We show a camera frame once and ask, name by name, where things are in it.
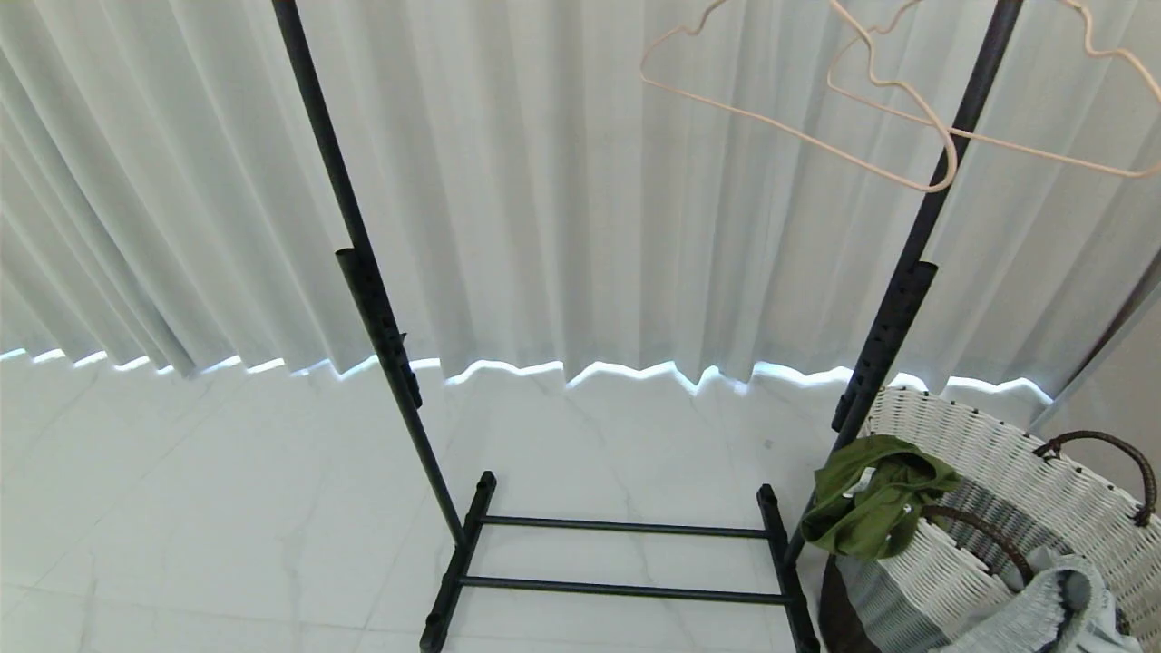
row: green shirt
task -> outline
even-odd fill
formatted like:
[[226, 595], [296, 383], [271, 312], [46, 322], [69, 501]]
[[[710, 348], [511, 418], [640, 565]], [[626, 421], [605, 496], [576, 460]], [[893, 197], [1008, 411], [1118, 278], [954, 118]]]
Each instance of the green shirt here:
[[897, 555], [911, 544], [923, 507], [959, 480], [946, 462], [894, 436], [859, 438], [814, 473], [816, 500], [802, 537], [863, 560]]

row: white tag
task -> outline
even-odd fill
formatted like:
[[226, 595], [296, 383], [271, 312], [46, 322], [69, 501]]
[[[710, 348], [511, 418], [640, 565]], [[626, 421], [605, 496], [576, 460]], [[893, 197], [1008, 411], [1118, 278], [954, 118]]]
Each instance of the white tag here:
[[875, 468], [867, 467], [863, 469], [863, 476], [859, 478], [859, 482], [851, 486], [851, 488], [843, 493], [844, 498], [854, 498], [854, 495], [871, 487], [871, 476], [874, 476]]

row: white tile floor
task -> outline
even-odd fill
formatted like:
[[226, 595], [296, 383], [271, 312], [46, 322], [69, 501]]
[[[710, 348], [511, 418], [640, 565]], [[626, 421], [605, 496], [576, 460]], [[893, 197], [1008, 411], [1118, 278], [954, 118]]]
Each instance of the white tile floor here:
[[[418, 648], [450, 539], [377, 368], [0, 373], [6, 653]], [[764, 482], [800, 514], [844, 385], [419, 375], [461, 510], [492, 469], [493, 514], [743, 528]], [[967, 399], [1017, 423], [1039, 409]], [[808, 594], [821, 561], [802, 560]], [[764, 544], [705, 538], [492, 528], [473, 572], [777, 591]], [[781, 652], [786, 633], [778, 608], [467, 589], [446, 651]]]

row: clothes hanger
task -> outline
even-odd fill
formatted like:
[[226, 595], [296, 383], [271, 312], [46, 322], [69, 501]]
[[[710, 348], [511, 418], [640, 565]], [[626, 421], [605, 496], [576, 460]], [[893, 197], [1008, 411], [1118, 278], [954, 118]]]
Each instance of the clothes hanger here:
[[[908, 0], [902, 6], [900, 6], [899, 10], [895, 13], [895, 16], [892, 19], [889, 26], [887, 26], [886, 28], [884, 28], [882, 26], [874, 26], [874, 27], [871, 27], [867, 31], [873, 31], [875, 34], [888, 34], [888, 33], [890, 33], [899, 24], [900, 17], [904, 13], [907, 13], [908, 9], [910, 9], [911, 7], [918, 5], [923, 0]], [[1088, 7], [1081, 5], [1076, 0], [1060, 0], [1060, 2], [1062, 5], [1065, 5], [1065, 6], [1067, 6], [1067, 7], [1070, 7], [1070, 8], [1075, 9], [1081, 15], [1081, 17], [1084, 19], [1084, 53], [1088, 55], [1089, 57], [1094, 58], [1094, 59], [1109, 58], [1109, 57], [1120, 57], [1120, 58], [1125, 59], [1141, 76], [1141, 79], [1145, 80], [1145, 85], [1148, 87], [1149, 91], [1153, 92], [1153, 96], [1156, 99], [1158, 103], [1161, 105], [1161, 86], [1158, 86], [1156, 79], [1154, 79], [1153, 74], [1149, 73], [1148, 69], [1145, 67], [1145, 64], [1142, 64], [1141, 60], [1137, 58], [1137, 55], [1133, 55], [1131, 51], [1125, 50], [1124, 48], [1117, 48], [1116, 50], [1096, 50], [1093, 46], [1093, 13], [1089, 12]], [[864, 98], [861, 95], [857, 95], [857, 94], [854, 94], [854, 93], [852, 93], [850, 91], [846, 91], [845, 88], [841, 88], [837, 85], [835, 85], [835, 82], [832, 80], [832, 72], [835, 70], [835, 66], [838, 64], [838, 60], [843, 58], [843, 55], [845, 55], [846, 51], [850, 50], [852, 45], [854, 45], [856, 43], [858, 43], [859, 38], [861, 38], [861, 36], [852, 38], [851, 42], [848, 43], [846, 45], [844, 45], [843, 49], [839, 50], [838, 53], [835, 56], [835, 58], [830, 62], [830, 67], [827, 69], [827, 86], [829, 86], [832, 91], [837, 91], [839, 94], [845, 95], [846, 98], [850, 98], [851, 100], [856, 100], [858, 102], [863, 102], [864, 105], [866, 105], [868, 107], [873, 107], [875, 109], [881, 109], [881, 110], [887, 112], [889, 114], [893, 114], [893, 115], [896, 115], [899, 117], [917, 122], [920, 124], [928, 124], [928, 125], [932, 124], [929, 120], [924, 120], [923, 117], [920, 117], [917, 115], [903, 113], [903, 112], [893, 109], [890, 107], [885, 107], [885, 106], [875, 102], [874, 100], [868, 100], [867, 98]], [[1057, 155], [1054, 152], [1045, 152], [1043, 150], [1037, 150], [1034, 148], [1029, 148], [1026, 145], [1021, 145], [1018, 143], [1012, 143], [1010, 141], [1001, 141], [998, 138], [993, 138], [990, 136], [985, 136], [982, 134], [974, 134], [972, 131], [964, 131], [962, 129], [951, 128], [950, 131], [951, 131], [951, 134], [954, 134], [957, 136], [962, 136], [965, 138], [975, 138], [976, 141], [982, 141], [985, 143], [990, 143], [993, 145], [1000, 145], [1001, 148], [1008, 148], [1009, 150], [1016, 150], [1018, 152], [1025, 152], [1025, 153], [1029, 153], [1029, 155], [1034, 155], [1037, 157], [1051, 159], [1051, 160], [1054, 160], [1054, 162], [1066, 163], [1066, 164], [1070, 164], [1070, 165], [1079, 165], [1079, 166], [1082, 166], [1082, 167], [1087, 167], [1089, 170], [1095, 170], [1095, 171], [1104, 172], [1104, 173], [1108, 173], [1108, 174], [1115, 174], [1117, 177], [1125, 177], [1125, 178], [1128, 178], [1128, 179], [1141, 179], [1144, 177], [1149, 177], [1152, 174], [1156, 174], [1158, 172], [1161, 172], [1161, 160], [1159, 160], [1152, 167], [1146, 168], [1146, 170], [1141, 170], [1141, 171], [1120, 170], [1120, 168], [1108, 166], [1108, 165], [1104, 165], [1104, 164], [1098, 164], [1098, 163], [1094, 163], [1094, 162], [1087, 162], [1084, 159], [1077, 159], [1077, 158], [1068, 157], [1068, 156], [1065, 156], [1065, 155]]]
[[766, 117], [766, 116], [760, 115], [760, 114], [756, 114], [756, 113], [747, 112], [747, 110], [743, 110], [743, 109], [738, 109], [736, 107], [731, 107], [731, 106], [726, 105], [723, 102], [719, 102], [716, 100], [712, 100], [712, 99], [706, 98], [704, 95], [698, 95], [695, 93], [690, 93], [687, 91], [682, 91], [680, 88], [675, 88], [672, 86], [669, 86], [666, 84], [663, 84], [661, 81], [656, 81], [656, 80], [652, 80], [652, 79], [649, 79], [648, 77], [646, 77], [646, 63], [649, 60], [649, 55], [651, 55], [652, 51], [658, 45], [661, 45], [666, 40], [669, 40], [671, 36], [673, 36], [673, 35], [676, 35], [678, 33], [685, 34], [686, 36], [697, 36], [697, 35], [701, 34], [702, 28], [706, 27], [706, 20], [709, 19], [709, 14], [712, 14], [715, 9], [717, 9], [719, 7], [721, 7], [722, 5], [724, 5], [729, 0], [714, 0], [714, 2], [711, 3], [708, 7], [706, 7], [705, 12], [702, 12], [701, 20], [698, 22], [698, 27], [697, 28], [690, 29], [688, 27], [682, 24], [682, 26], [675, 27], [673, 29], [666, 31], [659, 38], [657, 38], [656, 41], [654, 41], [652, 43], [650, 43], [649, 46], [646, 48], [644, 55], [641, 56], [641, 65], [640, 65], [640, 69], [639, 69], [640, 73], [641, 73], [641, 81], [644, 81], [646, 84], [649, 84], [651, 86], [656, 86], [657, 88], [661, 88], [663, 91], [668, 91], [670, 93], [676, 93], [678, 95], [682, 95], [683, 98], [688, 98], [691, 100], [701, 102], [704, 105], [709, 105], [711, 107], [716, 107], [719, 109], [724, 109], [727, 112], [730, 112], [730, 113], [740, 115], [740, 116], [745, 116], [745, 117], [750, 117], [750, 119], [753, 119], [753, 120], [762, 121], [762, 122], [764, 122], [766, 124], [770, 124], [771, 127], [776, 127], [776, 128], [778, 128], [778, 129], [780, 129], [783, 131], [786, 131], [787, 134], [796, 136], [798, 138], [801, 138], [802, 141], [806, 141], [807, 143], [809, 143], [812, 145], [815, 145], [817, 148], [822, 148], [823, 150], [827, 150], [828, 152], [831, 152], [832, 155], [837, 155], [837, 156], [846, 159], [848, 162], [850, 162], [850, 163], [852, 163], [852, 164], [854, 164], [854, 165], [857, 165], [859, 167], [863, 167], [865, 170], [868, 170], [868, 171], [878, 174], [879, 177], [882, 177], [882, 178], [889, 179], [890, 181], [894, 181], [896, 184], [901, 184], [903, 186], [907, 186], [908, 188], [914, 188], [914, 189], [923, 192], [923, 193], [935, 193], [935, 192], [938, 192], [938, 191], [943, 191], [947, 186], [951, 186], [952, 180], [956, 178], [956, 172], [959, 170], [959, 155], [956, 152], [956, 144], [951, 139], [951, 134], [950, 134], [947, 127], [944, 125], [944, 123], [939, 120], [939, 116], [937, 116], [936, 113], [935, 113], [935, 110], [932, 110], [931, 106], [928, 105], [926, 101], [923, 100], [923, 98], [920, 95], [920, 93], [914, 87], [911, 87], [911, 85], [907, 84], [906, 81], [897, 80], [897, 79], [882, 80], [882, 79], [879, 79], [878, 77], [875, 77], [875, 74], [874, 74], [874, 43], [871, 41], [871, 35], [867, 33], [866, 29], [864, 29], [864, 27], [861, 24], [859, 24], [859, 22], [857, 20], [854, 20], [853, 16], [851, 16], [851, 14], [842, 5], [839, 5], [838, 0], [829, 0], [830, 1], [830, 8], [835, 13], [837, 13], [839, 15], [839, 17], [842, 17], [843, 21], [846, 22], [846, 24], [851, 26], [854, 29], [854, 31], [857, 33], [857, 36], [854, 37], [854, 41], [852, 41], [851, 43], [849, 43], [846, 45], [846, 48], [844, 48], [844, 51], [846, 49], [849, 49], [853, 43], [856, 43], [858, 41], [861, 41], [864, 44], [866, 44], [866, 46], [867, 46], [867, 79], [871, 80], [871, 84], [874, 84], [875, 86], [879, 86], [879, 87], [893, 86], [893, 87], [896, 87], [896, 88], [902, 88], [903, 91], [907, 92], [908, 95], [911, 96], [913, 100], [915, 100], [915, 103], [918, 105], [920, 109], [923, 110], [923, 114], [926, 115], [926, 120], [916, 119], [915, 116], [911, 116], [910, 114], [901, 114], [899, 112], [894, 112], [894, 110], [889, 110], [889, 109], [888, 109], [888, 112], [893, 113], [893, 114], [896, 114], [896, 115], [900, 115], [901, 117], [908, 117], [910, 120], [917, 120], [922, 124], [926, 124], [928, 127], [933, 127], [936, 129], [936, 131], [939, 132], [939, 137], [940, 137], [940, 139], [943, 141], [943, 144], [944, 144], [944, 151], [946, 152], [946, 156], [947, 156], [947, 172], [946, 172], [946, 174], [944, 174], [944, 178], [940, 181], [938, 181], [937, 184], [924, 185], [924, 184], [921, 184], [921, 182], [917, 182], [917, 181], [911, 181], [910, 179], [907, 179], [906, 177], [900, 177], [899, 174], [895, 174], [895, 173], [893, 173], [893, 172], [890, 172], [888, 170], [884, 170], [884, 168], [881, 168], [881, 167], [879, 167], [879, 166], [877, 166], [877, 165], [874, 165], [872, 163], [868, 163], [868, 162], [866, 162], [864, 159], [860, 159], [860, 158], [856, 157], [854, 155], [851, 155], [850, 152], [846, 152], [844, 150], [839, 150], [838, 148], [836, 148], [836, 146], [834, 146], [834, 145], [831, 145], [829, 143], [824, 143], [824, 142], [815, 138], [814, 136], [810, 136], [809, 134], [805, 134], [805, 132], [802, 132], [802, 131], [800, 131], [798, 129], [794, 129], [793, 127], [791, 127], [788, 124], [785, 124], [783, 122], [778, 122], [777, 120], [773, 120], [771, 117]]

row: curtain fold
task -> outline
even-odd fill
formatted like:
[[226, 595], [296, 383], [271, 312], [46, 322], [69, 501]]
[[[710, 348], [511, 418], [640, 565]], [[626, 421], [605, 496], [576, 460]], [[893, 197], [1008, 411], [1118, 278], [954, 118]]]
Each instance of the curtain fold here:
[[[865, 24], [895, 8], [846, 5]], [[853, 365], [922, 195], [643, 85], [646, 45], [704, 1], [298, 6], [412, 358], [449, 375], [478, 359], [562, 360], [568, 375], [675, 360], [692, 379]], [[877, 38], [877, 73], [950, 123], [991, 9], [920, 5]], [[1161, 7], [1093, 9], [1098, 48], [1161, 71]], [[1127, 66], [1083, 56], [1081, 26], [1026, 3], [979, 130], [1149, 165], [1159, 112]], [[850, 37], [825, 2], [733, 0], [649, 74], [925, 181], [930, 129], [827, 89]], [[0, 48], [6, 346], [183, 369], [236, 352], [344, 369], [370, 353], [266, 2], [0, 5]], [[856, 48], [837, 79], [917, 113], [864, 70]], [[1156, 179], [974, 144], [900, 367], [932, 388], [1026, 376], [1054, 393], [1161, 251], [1159, 206]]]

